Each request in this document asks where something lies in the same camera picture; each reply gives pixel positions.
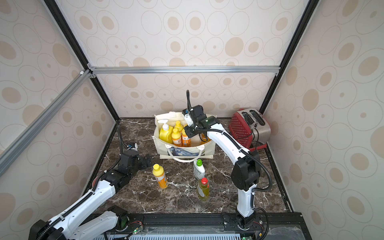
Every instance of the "dark marble countertop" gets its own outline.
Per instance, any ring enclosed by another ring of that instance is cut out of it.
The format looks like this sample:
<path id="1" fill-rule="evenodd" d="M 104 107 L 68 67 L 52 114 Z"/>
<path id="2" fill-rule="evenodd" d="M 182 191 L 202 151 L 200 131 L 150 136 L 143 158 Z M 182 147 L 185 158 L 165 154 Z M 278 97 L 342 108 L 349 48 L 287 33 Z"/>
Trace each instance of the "dark marble countertop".
<path id="1" fill-rule="evenodd" d="M 228 130 L 230 119 L 220 119 Z M 202 201 L 197 196 L 197 179 L 193 174 L 193 163 L 181 163 L 173 159 L 160 159 L 152 139 L 155 129 L 154 119 L 123 119 L 121 132 L 124 142 L 137 142 L 140 155 L 150 154 L 152 163 L 163 166 L 169 186 L 161 189 L 156 182 L 152 168 L 139 171 L 130 183 L 112 198 L 108 199 L 95 213 L 103 213 L 108 207 L 117 205 L 129 213 L 221 213 L 235 212 L 237 188 L 230 178 L 232 162 L 216 145 L 213 159 L 202 159 L 206 178 L 210 184 L 210 197 Z M 268 168 L 273 178 L 271 191 L 256 192 L 255 206 L 267 212 L 287 212 L 276 180 L 273 176 L 265 151 L 259 150 L 261 162 Z M 118 134 L 108 149 L 99 174 L 113 165 L 119 155 Z M 259 179 L 258 187 L 265 187 L 268 179 L 265 173 Z"/>

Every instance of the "patterned wallpaper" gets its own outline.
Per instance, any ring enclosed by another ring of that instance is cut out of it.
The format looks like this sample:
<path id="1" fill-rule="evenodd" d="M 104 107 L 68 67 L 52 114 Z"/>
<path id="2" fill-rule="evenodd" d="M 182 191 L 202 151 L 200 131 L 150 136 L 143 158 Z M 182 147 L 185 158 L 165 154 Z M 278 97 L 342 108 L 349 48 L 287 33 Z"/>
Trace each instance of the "patterned wallpaper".
<path id="1" fill-rule="evenodd" d="M 82 69 L 37 0 L 0 0 L 0 154 Z"/>
<path id="2" fill-rule="evenodd" d="M 274 73 L 198 74 L 99 74 L 120 117 L 153 117 L 154 114 L 192 106 L 205 113 L 231 117 L 241 107 L 260 108 Z"/>
<path id="3" fill-rule="evenodd" d="M 279 65 L 307 0 L 56 0 L 93 66 Z"/>
<path id="4" fill-rule="evenodd" d="M 384 1 L 324 0 L 267 109 L 314 240 L 384 236 Z"/>
<path id="5" fill-rule="evenodd" d="M 114 120 L 90 80 L 0 177 L 0 239 L 27 239 L 81 195 Z"/>

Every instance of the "red toaster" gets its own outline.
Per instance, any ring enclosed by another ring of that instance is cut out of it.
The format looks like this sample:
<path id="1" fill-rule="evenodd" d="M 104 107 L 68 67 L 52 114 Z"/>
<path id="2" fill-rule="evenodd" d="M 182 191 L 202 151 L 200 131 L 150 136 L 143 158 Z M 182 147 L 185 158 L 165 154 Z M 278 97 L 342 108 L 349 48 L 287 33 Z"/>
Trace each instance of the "red toaster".
<path id="1" fill-rule="evenodd" d="M 239 109 L 232 116 L 229 130 L 232 136 L 251 151 L 266 147 L 271 127 L 263 115 L 254 108 Z"/>

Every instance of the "red bottle cap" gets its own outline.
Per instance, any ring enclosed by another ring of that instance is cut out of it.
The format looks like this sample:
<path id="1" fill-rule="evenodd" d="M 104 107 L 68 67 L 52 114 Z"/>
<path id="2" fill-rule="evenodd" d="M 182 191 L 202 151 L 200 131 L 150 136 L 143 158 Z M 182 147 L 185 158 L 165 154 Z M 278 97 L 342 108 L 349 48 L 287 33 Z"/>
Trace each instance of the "red bottle cap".
<path id="1" fill-rule="evenodd" d="M 203 177 L 203 179 L 201 179 L 201 183 L 206 185 L 208 183 L 208 180 L 205 177 Z"/>

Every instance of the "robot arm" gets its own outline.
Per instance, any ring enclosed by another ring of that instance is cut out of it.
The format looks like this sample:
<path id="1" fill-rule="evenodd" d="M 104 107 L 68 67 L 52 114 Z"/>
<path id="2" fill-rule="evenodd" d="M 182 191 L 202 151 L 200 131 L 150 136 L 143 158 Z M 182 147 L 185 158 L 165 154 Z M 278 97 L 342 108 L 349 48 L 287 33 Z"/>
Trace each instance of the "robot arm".
<path id="1" fill-rule="evenodd" d="M 149 155 L 139 156 L 137 144 L 132 143 L 132 146 L 135 148 L 132 147 L 121 154 L 117 170 L 110 169 L 96 179 L 96 187 L 88 190 L 87 194 L 48 222 L 36 222 L 31 227 L 28 240 L 92 239 L 114 228 L 119 221 L 126 224 L 127 221 L 122 219 L 127 218 L 127 212 L 114 208 L 81 225 L 93 211 L 128 184 L 139 170 L 151 166 L 152 158 Z"/>
<path id="2" fill-rule="evenodd" d="M 239 226 L 247 228 L 254 219 L 254 192 L 255 190 L 269 191 L 272 188 L 272 179 L 260 162 L 257 151 L 250 152 L 239 144 L 220 124 L 214 116 L 208 117 L 204 114 L 200 105 L 191 108 L 189 92 L 187 91 L 188 108 L 183 110 L 184 118 L 188 124 L 185 132 L 189 138 L 204 133 L 227 154 L 234 165 L 231 179 L 238 188 L 237 220 Z M 257 188 L 261 168 L 266 172 L 269 186 L 265 189 Z"/>

